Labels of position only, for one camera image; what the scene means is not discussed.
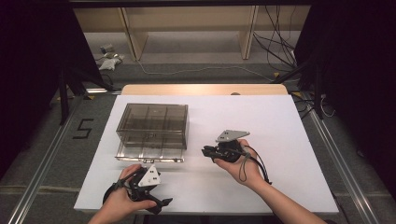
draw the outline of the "floor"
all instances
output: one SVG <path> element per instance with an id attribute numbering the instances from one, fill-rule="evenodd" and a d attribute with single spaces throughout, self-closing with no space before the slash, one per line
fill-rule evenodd
<path id="1" fill-rule="evenodd" d="M 259 35 L 267 37 L 271 37 L 271 34 L 268 32 L 259 33 Z M 290 43 L 293 45 L 298 39 L 299 32 L 284 32 L 282 35 L 284 38 L 290 37 Z M 281 70 L 288 69 L 275 57 L 271 55 L 267 57 L 265 50 L 256 41 L 252 44 L 249 59 L 242 60 L 237 33 L 233 32 L 152 33 L 149 35 L 140 64 L 131 60 L 124 34 L 86 34 L 86 37 L 96 59 L 102 57 L 99 47 L 104 44 L 112 44 L 115 51 L 123 56 L 122 64 L 116 65 L 114 71 L 104 71 L 117 84 L 128 83 L 138 76 L 144 76 L 143 68 L 147 73 L 162 73 L 158 76 L 192 69 L 194 72 L 190 71 L 186 74 L 196 73 L 196 76 L 199 76 L 203 71 L 198 72 L 198 70 L 203 68 L 210 70 L 213 69 L 210 67 L 222 66 L 228 69 L 228 66 L 232 66 L 233 73 L 244 75 L 247 73 L 246 80 L 242 78 L 235 81 L 242 83 L 252 77 L 260 78 L 262 83 L 267 83 L 268 79 L 274 78 L 274 72 L 276 72 L 274 69 L 259 69 L 252 73 L 250 70 L 250 72 L 247 72 L 246 68 L 253 70 L 256 67 L 261 68 L 263 64 L 267 66 L 270 63 Z M 273 44 L 271 50 L 280 57 L 284 57 L 279 46 Z M 245 70 L 235 68 L 235 65 L 243 67 Z M 135 77 L 131 73 L 121 74 L 120 71 L 125 71 L 121 69 L 122 66 L 132 66 L 133 69 L 140 70 L 142 74 Z M 221 69 L 217 73 L 227 73 L 227 71 Z M 285 85 L 290 91 L 297 90 L 296 81 L 290 81 Z M 303 97 L 309 98 L 310 95 L 305 93 Z M 73 119 L 70 120 L 66 130 L 59 126 L 61 113 L 57 98 L 57 95 L 55 95 L 46 118 L 37 127 L 35 136 L 32 136 L 30 148 L 21 152 L 0 181 L 0 223 L 9 221 L 10 215 L 17 208 L 16 205 L 19 204 L 21 196 L 29 189 L 27 187 L 35 178 L 36 170 L 42 167 L 40 163 L 43 158 L 48 156 L 48 149 L 54 145 L 52 139 L 57 136 L 58 132 L 64 132 L 64 137 L 59 139 L 59 149 L 53 160 L 50 161 L 50 167 L 44 172 L 37 195 L 35 195 L 32 203 L 23 210 L 26 213 L 21 215 L 20 220 L 23 220 L 23 223 L 86 223 L 92 216 L 92 214 L 75 211 L 73 206 L 85 174 L 91 165 L 92 157 L 100 141 L 106 125 L 106 118 L 109 116 L 116 95 L 96 94 L 93 100 L 84 99 L 78 103 L 77 99 L 70 99 L 71 105 L 78 105 L 78 107 L 75 110 L 72 107 L 72 111 L 74 111 Z M 305 107 L 300 103 L 296 103 L 296 106 L 297 109 L 304 109 Z M 326 110 L 329 113 L 332 111 L 330 107 L 326 107 Z M 305 113 L 306 110 L 301 113 L 301 116 L 304 116 Z M 90 123 L 92 131 L 89 138 L 78 139 L 76 137 L 81 136 L 78 127 L 83 119 Z M 320 216 L 337 223 L 394 223 L 396 221 L 395 201 L 387 192 L 373 167 L 357 153 L 353 138 L 350 137 L 347 127 L 337 118 L 336 114 L 330 118 L 325 117 L 323 121 L 317 121 L 315 113 L 311 112 L 306 114 L 302 121 L 322 172 L 334 194 L 334 199 L 340 206 L 338 215 L 320 214 Z M 323 140 L 323 133 L 319 130 L 323 127 L 327 128 L 331 135 L 332 143 L 330 144 Z M 337 165 L 337 154 L 334 153 L 337 150 L 340 151 L 342 159 L 345 160 L 346 167 L 340 168 Z M 343 174 L 345 169 L 350 172 L 349 175 Z M 374 216 L 374 220 L 370 219 L 372 217 L 366 217 L 367 214 L 361 211 L 361 206 L 357 204 L 356 192 L 353 188 L 350 188 L 350 183 L 345 180 L 350 175 L 356 182 L 358 190 L 361 191 L 363 199 L 368 202 L 369 208 L 372 209 L 373 215 L 369 214 L 368 216 Z M 135 218 L 134 216 L 128 217 L 121 223 L 133 223 Z"/>

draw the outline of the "wrist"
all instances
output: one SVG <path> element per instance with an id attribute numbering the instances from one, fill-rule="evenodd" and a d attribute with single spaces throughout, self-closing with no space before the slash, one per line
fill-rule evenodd
<path id="1" fill-rule="evenodd" d="M 270 186 L 264 179 L 259 178 L 247 184 L 247 187 L 251 190 L 258 192 L 259 190 Z"/>
<path id="2" fill-rule="evenodd" d="M 99 210 L 88 222 L 88 224 L 107 224 L 110 221 L 107 221 L 108 216 L 103 214 L 102 210 Z"/>

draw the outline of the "white table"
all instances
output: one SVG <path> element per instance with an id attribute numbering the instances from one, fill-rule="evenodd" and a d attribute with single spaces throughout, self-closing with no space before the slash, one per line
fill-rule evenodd
<path id="1" fill-rule="evenodd" d="M 203 156 L 203 146 L 214 146 L 215 139 L 226 129 L 250 132 L 245 138 L 262 156 L 274 187 L 314 213 L 338 213 L 288 95 L 118 96 L 78 195 L 76 210 L 97 211 L 104 193 L 117 181 L 121 170 L 138 163 L 115 159 L 120 143 L 116 129 L 127 103 L 189 105 L 190 131 L 185 162 L 155 163 L 162 183 L 151 194 L 160 200 L 174 198 L 161 214 L 272 215 L 260 197 L 238 185 L 228 173 Z"/>

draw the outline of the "transparent plastic box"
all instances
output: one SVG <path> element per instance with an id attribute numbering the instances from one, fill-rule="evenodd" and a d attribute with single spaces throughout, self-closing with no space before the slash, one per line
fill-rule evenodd
<path id="1" fill-rule="evenodd" d="M 183 162 L 187 149 L 187 105 L 127 104 L 117 134 L 120 161 Z"/>

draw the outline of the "black cable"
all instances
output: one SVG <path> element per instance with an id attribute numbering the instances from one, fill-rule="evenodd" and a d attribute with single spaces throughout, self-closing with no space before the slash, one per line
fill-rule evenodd
<path id="1" fill-rule="evenodd" d="M 289 38 L 288 38 L 288 40 L 291 38 L 291 23 L 292 23 L 293 15 L 294 15 L 294 12 L 296 11 L 296 9 L 297 9 L 297 6 L 294 6 L 294 9 L 293 9 L 293 11 L 291 12 L 291 15 L 290 15 Z"/>
<path id="2" fill-rule="evenodd" d="M 142 170 L 144 170 L 143 167 L 140 167 L 139 169 L 135 170 L 134 172 L 130 173 L 129 175 L 125 176 L 124 178 L 120 179 L 120 181 L 122 183 L 124 183 L 127 179 L 129 179 L 130 177 L 132 177 L 133 175 L 136 175 L 137 173 L 141 172 Z"/>
<path id="3" fill-rule="evenodd" d="M 309 112 L 311 112 L 311 110 L 313 110 L 313 109 L 315 109 L 315 108 L 314 108 L 314 107 L 310 108 L 310 109 L 301 117 L 301 119 L 305 118 L 305 117 L 309 114 Z"/>
<path id="4" fill-rule="evenodd" d="M 291 97 L 296 97 L 299 99 L 298 101 L 294 101 L 294 103 L 296 104 L 296 107 L 297 107 L 297 112 L 299 112 L 299 113 L 304 112 L 308 108 L 309 105 L 311 105 L 311 106 L 314 105 L 314 103 L 313 103 L 314 100 L 305 100 L 305 99 L 303 99 L 303 97 L 293 93 L 293 91 L 290 92 L 290 95 L 291 95 Z M 305 105 L 305 107 L 303 109 L 299 109 L 298 108 L 299 106 L 297 106 L 297 104 L 301 103 L 301 102 L 304 102 L 304 105 Z"/>
<path id="5" fill-rule="evenodd" d="M 260 155 L 257 153 L 256 150 L 254 150 L 254 149 L 253 149 L 252 147 L 250 147 L 250 146 L 246 146 L 246 147 L 251 148 L 251 149 L 257 154 L 257 156 L 260 158 L 260 160 L 262 161 L 262 158 L 260 157 Z M 240 152 L 240 151 L 237 151 L 237 150 L 234 150 L 234 149 L 230 149 L 230 148 L 224 148 L 224 149 L 227 150 L 227 151 L 233 152 L 233 153 L 237 153 L 237 154 L 239 154 L 239 155 L 241 155 L 241 156 L 244 156 L 245 158 L 247 157 L 247 153 L 246 153 L 246 152 L 243 153 L 243 152 Z M 263 163 L 263 162 L 262 162 L 262 163 L 259 163 L 259 162 L 258 162 L 256 159 L 254 159 L 253 157 L 248 157 L 248 159 L 251 159 L 252 161 L 254 161 L 254 162 L 260 167 L 260 169 L 262 170 L 262 175 L 263 175 L 263 177 L 264 177 L 265 182 L 267 182 L 268 184 L 272 184 L 272 183 L 270 182 L 269 178 L 268 178 L 268 174 L 267 174 L 267 171 L 265 170 L 264 163 Z M 241 168 L 239 169 L 239 179 L 240 179 L 242 182 L 245 182 L 245 181 L 246 181 L 246 179 L 245 179 L 245 180 L 242 180 L 242 179 L 240 178 L 240 175 L 241 175 L 240 172 L 241 172 L 242 168 L 243 168 L 244 174 L 245 174 L 245 176 L 246 176 L 246 172 L 245 172 L 245 162 L 246 162 L 246 161 L 242 162 Z"/>
<path id="6" fill-rule="evenodd" d="M 275 68 L 274 66 L 272 66 L 269 61 L 268 53 L 272 54 L 274 57 L 278 58 L 282 63 L 284 63 L 284 64 L 288 65 L 290 68 L 292 68 L 291 64 L 289 64 L 285 60 L 281 59 L 279 56 L 277 56 L 271 50 L 269 50 L 267 47 L 265 47 L 264 44 L 262 42 L 260 42 L 260 40 L 254 34 L 253 34 L 253 36 L 256 39 L 256 41 L 259 43 L 260 47 L 262 47 L 262 49 L 264 49 L 267 52 L 267 62 L 272 68 L 274 68 L 275 70 L 281 71 L 281 72 L 289 72 L 290 71 L 290 70 L 283 70 L 283 69 Z"/>
<path id="7" fill-rule="evenodd" d="M 276 6 L 276 23 L 274 23 L 274 20 L 273 20 L 273 18 L 271 17 L 271 15 L 270 15 L 270 13 L 269 13 L 269 11 L 268 11 L 268 7 L 267 7 L 267 6 L 265 6 L 265 11 L 267 12 L 267 15 L 268 15 L 268 17 L 269 17 L 269 19 L 270 19 L 270 21 L 271 21 L 273 27 L 274 27 L 274 31 L 273 31 L 273 34 L 272 34 L 272 37 L 271 37 L 271 42 L 274 41 L 274 40 L 273 40 L 274 35 L 277 34 L 277 36 L 279 37 L 280 42 L 282 43 L 281 46 L 291 46 L 291 45 L 282 37 L 282 35 L 281 35 L 280 32 L 279 32 L 279 12 L 280 12 L 280 6 Z M 282 49 L 283 49 L 283 52 L 285 53 L 285 55 L 286 55 L 286 57 L 287 57 L 289 63 L 292 64 L 291 67 L 294 68 L 294 67 L 295 67 L 295 60 L 294 60 L 294 57 L 292 56 L 292 54 L 289 52 L 288 49 L 285 50 L 283 47 L 282 47 Z"/>
<path id="8" fill-rule="evenodd" d="M 254 34 L 255 36 L 257 36 L 258 38 L 260 38 L 260 39 L 269 40 L 269 41 L 272 41 L 272 42 L 274 42 L 274 43 L 277 43 L 278 45 L 283 45 L 283 43 L 281 43 L 281 42 L 279 42 L 279 41 L 272 40 L 272 39 L 270 39 L 270 38 L 267 38 L 267 37 L 258 35 L 256 32 L 254 32 L 253 34 Z M 288 49 L 294 49 L 293 46 L 285 46 L 285 47 L 288 48 Z"/>

